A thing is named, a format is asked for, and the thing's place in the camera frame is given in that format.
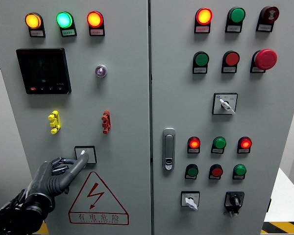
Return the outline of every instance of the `yellow terminal connector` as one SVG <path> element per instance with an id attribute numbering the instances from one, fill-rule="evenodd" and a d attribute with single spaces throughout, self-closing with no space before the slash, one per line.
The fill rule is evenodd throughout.
<path id="1" fill-rule="evenodd" d="M 59 112 L 54 110 L 49 116 L 48 120 L 50 121 L 50 127 L 53 127 L 51 130 L 51 134 L 56 134 L 60 128 L 61 128 L 61 123 L 60 123 L 60 117 L 59 117 Z"/>

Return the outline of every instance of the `lightning bolt symbol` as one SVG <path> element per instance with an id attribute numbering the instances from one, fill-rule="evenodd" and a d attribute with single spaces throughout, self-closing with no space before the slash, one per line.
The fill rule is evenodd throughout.
<path id="1" fill-rule="evenodd" d="M 97 198 L 97 200 L 96 200 L 92 205 L 90 205 L 90 208 L 89 208 L 90 210 L 91 210 L 92 208 L 95 207 L 96 202 L 97 202 L 97 201 L 103 196 L 103 194 L 104 194 L 104 192 L 99 192 L 99 193 L 92 194 L 92 193 L 95 191 L 95 189 L 97 188 L 98 185 L 99 185 L 98 183 L 95 183 L 94 186 L 93 186 L 93 188 L 90 190 L 89 194 L 87 195 L 87 197 L 93 197 L 93 196 L 97 196 L 97 195 L 99 195 L 99 197 Z"/>

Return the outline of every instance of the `square switch plate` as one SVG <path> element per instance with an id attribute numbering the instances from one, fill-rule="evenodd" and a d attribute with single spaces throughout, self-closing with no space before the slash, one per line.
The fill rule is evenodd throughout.
<path id="1" fill-rule="evenodd" d="M 235 111 L 236 110 L 236 103 L 237 103 L 237 96 L 238 96 L 237 93 L 214 93 L 212 114 L 214 114 L 214 115 L 232 115 L 229 111 L 226 111 L 221 106 L 219 99 L 223 99 Z"/>
<path id="2" fill-rule="evenodd" d="M 96 157 L 95 146 L 75 146 L 74 151 L 75 151 L 76 159 L 79 158 L 79 156 L 83 150 L 85 150 L 85 153 L 89 154 L 89 160 L 88 160 L 87 164 L 96 164 L 97 157 Z"/>
<path id="3" fill-rule="evenodd" d="M 188 205 L 185 202 L 185 198 L 192 198 L 196 206 L 199 207 L 199 196 L 199 191 L 181 191 L 181 206 L 188 207 Z"/>

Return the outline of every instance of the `digital display meter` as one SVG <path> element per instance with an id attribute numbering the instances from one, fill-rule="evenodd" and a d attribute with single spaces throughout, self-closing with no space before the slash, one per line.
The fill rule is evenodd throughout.
<path id="1" fill-rule="evenodd" d="M 27 94 L 69 94 L 71 84 L 64 48 L 18 49 Z"/>

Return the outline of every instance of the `triangle warning sign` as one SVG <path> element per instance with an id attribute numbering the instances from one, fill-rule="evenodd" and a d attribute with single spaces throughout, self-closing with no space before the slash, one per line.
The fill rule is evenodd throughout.
<path id="1" fill-rule="evenodd" d="M 72 224 L 129 225 L 129 216 L 96 172 L 90 172 L 69 210 Z"/>

